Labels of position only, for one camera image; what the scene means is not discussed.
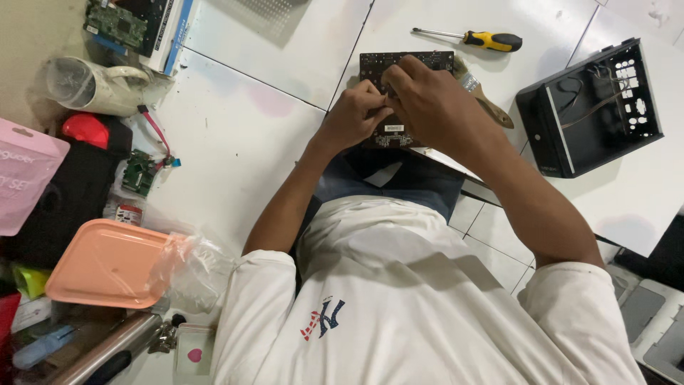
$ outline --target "white t-shirt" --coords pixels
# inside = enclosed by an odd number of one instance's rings
[[[608,273],[565,262],[511,297],[437,212],[325,203],[298,249],[231,276],[215,384],[644,384]]]

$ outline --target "person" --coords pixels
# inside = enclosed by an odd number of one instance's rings
[[[407,55],[382,82],[397,96],[369,82],[342,92],[254,225],[226,291],[213,383],[644,384],[575,207],[450,73]],[[339,153],[392,113],[499,198],[537,264],[519,302],[447,226],[458,179],[428,175],[392,192],[348,178],[363,157],[340,166]],[[420,181],[417,167],[406,180]],[[297,243],[295,295],[288,251],[316,192],[325,197]]]

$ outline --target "blue jeans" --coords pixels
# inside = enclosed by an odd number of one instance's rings
[[[364,181],[396,162],[401,162],[401,167],[383,187]],[[321,204],[352,195],[403,199],[437,211],[448,223],[463,181],[459,172],[413,151],[363,149],[359,145],[332,159],[314,197]]]

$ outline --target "pink tray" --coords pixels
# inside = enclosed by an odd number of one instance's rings
[[[84,223],[45,285],[62,302],[142,309],[161,295],[145,290],[168,235],[95,219]]]

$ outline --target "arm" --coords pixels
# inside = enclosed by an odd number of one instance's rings
[[[585,262],[603,267],[594,234],[577,209],[524,161],[501,128],[451,73],[406,56],[383,74],[388,99],[409,133],[472,170],[499,198],[537,267]]]
[[[369,80],[342,92],[294,170],[254,224],[243,256],[254,250],[287,253],[292,248],[326,166],[338,152],[368,138],[378,123],[393,113],[384,106],[385,99]]]

